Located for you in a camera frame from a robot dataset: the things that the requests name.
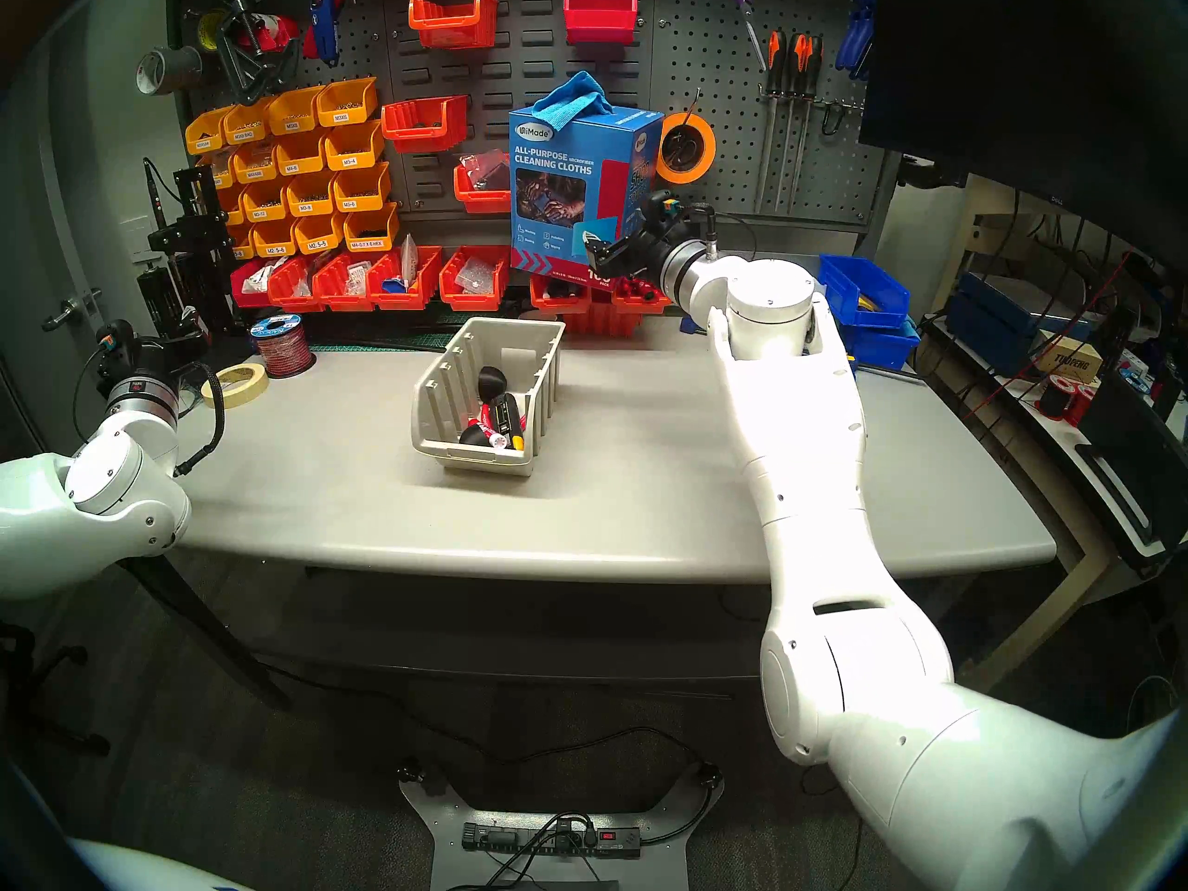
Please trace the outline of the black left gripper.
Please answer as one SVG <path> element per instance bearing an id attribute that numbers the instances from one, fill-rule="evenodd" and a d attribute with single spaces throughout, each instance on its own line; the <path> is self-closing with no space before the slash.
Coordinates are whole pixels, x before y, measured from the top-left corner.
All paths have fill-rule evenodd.
<path id="1" fill-rule="evenodd" d="M 177 321 L 176 341 L 187 341 L 187 359 L 177 345 L 140 335 L 125 320 L 107 323 L 96 331 L 96 384 L 116 385 L 139 375 L 176 385 L 184 367 L 187 374 L 202 368 L 204 358 L 213 348 L 213 339 L 195 307 L 183 307 Z"/>

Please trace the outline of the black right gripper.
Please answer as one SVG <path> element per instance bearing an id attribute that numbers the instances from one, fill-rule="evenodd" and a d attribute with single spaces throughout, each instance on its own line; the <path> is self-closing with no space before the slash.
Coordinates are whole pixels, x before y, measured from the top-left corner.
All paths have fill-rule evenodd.
<path id="1" fill-rule="evenodd" d="M 637 209 L 636 230 L 611 242 L 584 235 L 590 287 L 611 291 L 642 279 L 662 292 L 680 292 L 691 267 L 689 216 L 672 192 L 652 192 Z"/>

